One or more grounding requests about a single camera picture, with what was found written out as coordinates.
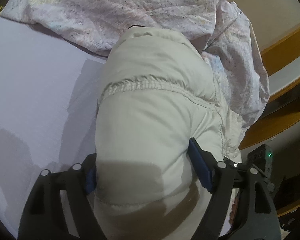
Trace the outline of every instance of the blue strap pad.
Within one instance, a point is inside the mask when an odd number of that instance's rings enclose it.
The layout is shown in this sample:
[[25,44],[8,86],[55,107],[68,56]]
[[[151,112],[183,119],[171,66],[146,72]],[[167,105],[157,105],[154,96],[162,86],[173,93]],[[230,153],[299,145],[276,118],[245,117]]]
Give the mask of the blue strap pad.
[[197,174],[202,187],[206,188],[209,192],[212,191],[212,170],[209,169],[208,165],[203,160],[200,152],[202,150],[198,149],[195,143],[190,140],[188,147],[188,155],[190,157],[192,166],[195,173]]

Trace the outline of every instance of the bed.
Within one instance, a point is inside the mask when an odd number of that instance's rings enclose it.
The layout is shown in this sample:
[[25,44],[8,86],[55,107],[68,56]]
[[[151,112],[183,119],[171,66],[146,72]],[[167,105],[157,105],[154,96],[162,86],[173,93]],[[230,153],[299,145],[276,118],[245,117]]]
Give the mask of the bed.
[[105,61],[40,25],[0,17],[0,220],[15,238],[40,171],[67,170],[95,152]]

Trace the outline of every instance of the white padded jacket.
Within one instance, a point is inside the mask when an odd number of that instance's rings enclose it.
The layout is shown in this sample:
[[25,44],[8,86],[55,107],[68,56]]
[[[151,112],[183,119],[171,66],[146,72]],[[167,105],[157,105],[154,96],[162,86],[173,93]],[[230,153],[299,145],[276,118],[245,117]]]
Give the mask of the white padded jacket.
[[95,215],[108,240],[188,240],[210,201],[186,155],[189,139],[240,162],[241,117],[209,65],[172,30],[132,27],[102,74]]

